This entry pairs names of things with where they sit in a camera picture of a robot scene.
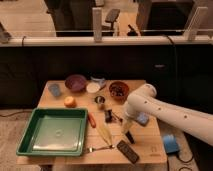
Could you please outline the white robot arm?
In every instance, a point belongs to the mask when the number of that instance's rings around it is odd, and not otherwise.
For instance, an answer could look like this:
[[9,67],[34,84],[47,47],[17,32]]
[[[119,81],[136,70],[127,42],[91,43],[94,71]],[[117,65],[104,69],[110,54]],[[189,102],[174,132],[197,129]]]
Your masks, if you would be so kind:
[[123,106],[124,116],[136,120],[140,113],[152,115],[213,146],[213,115],[169,104],[156,99],[151,84],[143,84],[132,91]]

